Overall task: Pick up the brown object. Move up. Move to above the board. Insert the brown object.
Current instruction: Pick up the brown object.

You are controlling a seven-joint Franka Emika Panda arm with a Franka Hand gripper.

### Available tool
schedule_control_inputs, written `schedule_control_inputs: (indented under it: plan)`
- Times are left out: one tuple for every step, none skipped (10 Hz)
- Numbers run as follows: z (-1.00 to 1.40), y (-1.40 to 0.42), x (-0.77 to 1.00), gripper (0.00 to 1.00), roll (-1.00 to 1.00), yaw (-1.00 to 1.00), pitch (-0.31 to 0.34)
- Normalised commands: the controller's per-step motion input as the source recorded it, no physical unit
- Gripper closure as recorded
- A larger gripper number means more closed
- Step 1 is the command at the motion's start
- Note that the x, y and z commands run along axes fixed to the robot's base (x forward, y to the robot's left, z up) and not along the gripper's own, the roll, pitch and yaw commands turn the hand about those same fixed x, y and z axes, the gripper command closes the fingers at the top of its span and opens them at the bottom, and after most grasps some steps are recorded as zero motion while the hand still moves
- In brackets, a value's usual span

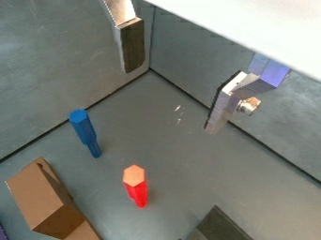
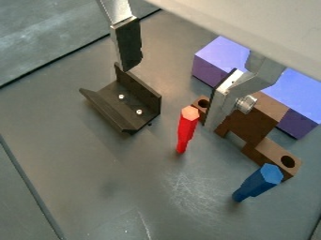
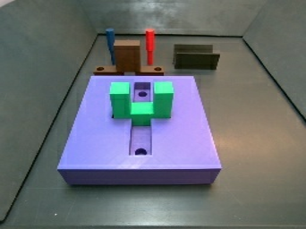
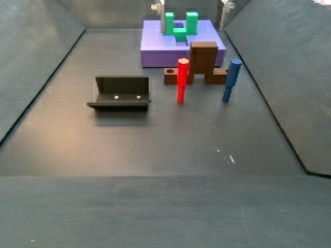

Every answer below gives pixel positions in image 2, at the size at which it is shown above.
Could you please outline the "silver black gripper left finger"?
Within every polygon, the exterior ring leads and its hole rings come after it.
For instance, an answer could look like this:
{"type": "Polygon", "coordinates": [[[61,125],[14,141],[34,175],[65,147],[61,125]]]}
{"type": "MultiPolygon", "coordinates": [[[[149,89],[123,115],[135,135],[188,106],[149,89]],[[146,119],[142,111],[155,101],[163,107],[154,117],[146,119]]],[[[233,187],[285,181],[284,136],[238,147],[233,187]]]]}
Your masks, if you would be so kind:
{"type": "Polygon", "coordinates": [[[95,1],[110,24],[121,68],[129,71],[143,59],[139,19],[131,13],[129,0],[95,1]]]}

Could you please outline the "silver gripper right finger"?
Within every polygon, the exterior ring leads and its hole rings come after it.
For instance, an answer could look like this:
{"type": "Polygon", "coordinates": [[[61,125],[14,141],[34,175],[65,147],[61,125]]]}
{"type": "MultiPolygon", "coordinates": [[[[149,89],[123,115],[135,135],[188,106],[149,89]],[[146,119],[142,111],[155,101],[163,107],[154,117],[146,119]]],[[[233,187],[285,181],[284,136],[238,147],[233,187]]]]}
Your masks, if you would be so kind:
{"type": "Polygon", "coordinates": [[[248,71],[236,69],[213,90],[205,120],[208,130],[216,130],[234,109],[242,113],[252,110],[256,104],[252,94],[275,85],[285,69],[283,64],[261,53],[250,51],[248,71]]]}

